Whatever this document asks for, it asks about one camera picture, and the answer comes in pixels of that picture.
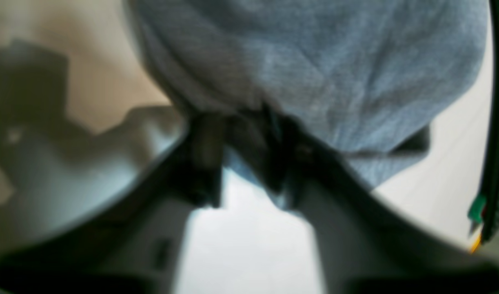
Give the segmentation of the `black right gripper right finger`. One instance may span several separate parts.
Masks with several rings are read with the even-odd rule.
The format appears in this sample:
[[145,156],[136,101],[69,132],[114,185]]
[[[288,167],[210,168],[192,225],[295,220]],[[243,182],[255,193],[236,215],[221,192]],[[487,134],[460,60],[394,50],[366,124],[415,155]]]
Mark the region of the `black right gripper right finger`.
[[330,294],[499,294],[499,264],[393,212],[290,117],[270,123],[280,167],[273,201],[313,227]]

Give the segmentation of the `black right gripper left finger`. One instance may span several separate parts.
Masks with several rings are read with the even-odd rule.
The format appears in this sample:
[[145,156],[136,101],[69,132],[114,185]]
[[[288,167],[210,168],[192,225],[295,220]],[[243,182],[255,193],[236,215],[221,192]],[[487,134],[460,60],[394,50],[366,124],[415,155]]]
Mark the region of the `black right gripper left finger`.
[[100,134],[61,115],[4,122],[0,293],[171,293],[188,217],[220,204],[223,127],[174,110]]

